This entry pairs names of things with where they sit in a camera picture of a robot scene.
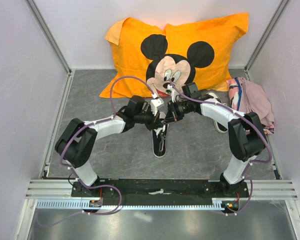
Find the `black canvas sneaker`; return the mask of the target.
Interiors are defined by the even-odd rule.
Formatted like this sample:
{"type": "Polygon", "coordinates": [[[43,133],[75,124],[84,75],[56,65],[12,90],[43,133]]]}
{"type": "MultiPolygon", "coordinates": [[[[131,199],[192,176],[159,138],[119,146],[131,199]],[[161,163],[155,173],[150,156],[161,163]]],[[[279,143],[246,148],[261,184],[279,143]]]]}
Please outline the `black canvas sneaker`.
{"type": "Polygon", "coordinates": [[[166,147],[166,138],[168,129],[162,133],[159,137],[156,137],[155,134],[151,130],[151,136],[152,136],[152,152],[155,157],[162,158],[165,156],[167,147],[166,147]]]}

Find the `white shoelace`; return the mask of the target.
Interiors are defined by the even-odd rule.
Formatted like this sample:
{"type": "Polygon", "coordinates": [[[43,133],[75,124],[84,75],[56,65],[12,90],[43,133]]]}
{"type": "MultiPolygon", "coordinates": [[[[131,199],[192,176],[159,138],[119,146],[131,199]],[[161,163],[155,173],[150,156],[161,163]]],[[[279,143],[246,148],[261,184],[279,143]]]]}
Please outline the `white shoelace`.
{"type": "Polygon", "coordinates": [[[152,132],[158,138],[161,134],[163,134],[168,129],[168,127],[169,127],[169,125],[166,123],[161,127],[153,129],[152,132]]]}

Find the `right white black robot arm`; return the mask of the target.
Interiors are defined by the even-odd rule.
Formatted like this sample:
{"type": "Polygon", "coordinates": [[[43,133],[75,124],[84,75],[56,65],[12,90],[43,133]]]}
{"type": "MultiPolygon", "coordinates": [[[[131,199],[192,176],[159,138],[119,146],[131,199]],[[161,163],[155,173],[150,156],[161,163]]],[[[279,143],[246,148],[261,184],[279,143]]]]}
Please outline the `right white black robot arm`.
{"type": "Polygon", "coordinates": [[[183,86],[183,90],[170,82],[167,90],[171,93],[166,121],[180,121],[188,113],[198,113],[211,118],[216,126],[227,130],[229,148],[232,153],[230,163],[220,176],[219,191],[225,197],[237,191],[237,185],[245,179],[245,173],[269,144],[264,134],[259,116],[255,112],[236,111],[221,103],[211,92],[201,95],[195,83],[183,86]]]}

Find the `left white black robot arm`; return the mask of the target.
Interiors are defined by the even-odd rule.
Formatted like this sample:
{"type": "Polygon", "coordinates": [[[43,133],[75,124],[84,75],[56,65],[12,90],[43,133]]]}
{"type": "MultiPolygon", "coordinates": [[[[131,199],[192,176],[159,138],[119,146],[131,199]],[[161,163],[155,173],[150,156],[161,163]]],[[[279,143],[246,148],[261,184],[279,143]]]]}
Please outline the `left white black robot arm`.
{"type": "Polygon", "coordinates": [[[68,167],[78,177],[85,194],[96,196],[100,191],[99,177],[89,162],[95,141],[124,133],[135,124],[144,124],[151,131],[153,154],[162,158],[167,150],[169,127],[164,123],[166,114],[159,111],[163,106],[164,101],[157,96],[147,103],[144,98],[134,95],[127,105],[107,118],[95,121],[72,119],[55,144],[61,165],[68,167]]]}

